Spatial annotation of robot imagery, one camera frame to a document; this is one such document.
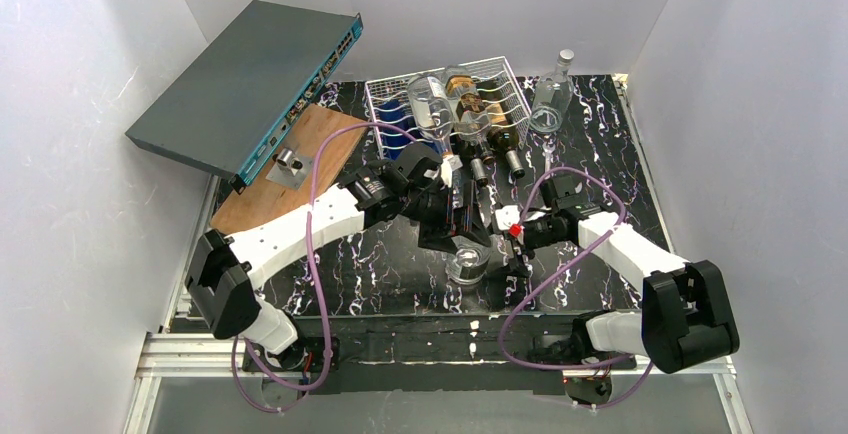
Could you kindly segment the clear bottle green label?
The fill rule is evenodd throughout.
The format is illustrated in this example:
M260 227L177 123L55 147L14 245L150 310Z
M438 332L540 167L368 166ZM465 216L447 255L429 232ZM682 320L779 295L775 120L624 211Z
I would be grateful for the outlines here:
M562 127L574 94L574 84L569 77L574 57L573 50L561 50L554 69L539 77L529 118L534 132L551 134Z

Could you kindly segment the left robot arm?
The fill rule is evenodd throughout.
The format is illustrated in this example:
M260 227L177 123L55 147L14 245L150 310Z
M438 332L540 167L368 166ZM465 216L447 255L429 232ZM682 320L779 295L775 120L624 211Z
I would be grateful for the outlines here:
M185 286L211 335L243 337L280 363L295 346L325 346L331 336L302 341L292 316L261 299L258 289L325 244L398 216L418 224L422 249L456 254L459 239L489 247L475 184L466 182L463 204L454 205L442 169L432 149L409 144L396 159L370 161L314 200L265 224L232 234L218 229L202 234Z

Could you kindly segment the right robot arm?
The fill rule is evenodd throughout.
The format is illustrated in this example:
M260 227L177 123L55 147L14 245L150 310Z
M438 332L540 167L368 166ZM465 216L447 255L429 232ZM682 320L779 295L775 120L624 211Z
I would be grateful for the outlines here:
M599 310L572 321L564 340L531 350L524 364L566 369L607 354L644 356L664 373L675 373L736 353L740 336L724 278L707 260L686 260L656 245L625 221L622 210L590 201L574 170L554 168L532 189L544 206L503 205L494 210L493 230L514 257L507 272L525 272L536 250L569 242L577 257L594 255L641 296L638 312Z

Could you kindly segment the clear bottle blue label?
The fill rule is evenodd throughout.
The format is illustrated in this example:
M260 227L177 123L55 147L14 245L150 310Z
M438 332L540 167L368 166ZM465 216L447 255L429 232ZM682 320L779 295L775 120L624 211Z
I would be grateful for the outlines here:
M454 154L450 144L454 117L441 81L431 74L415 76L407 84L407 96L422 138L442 157Z

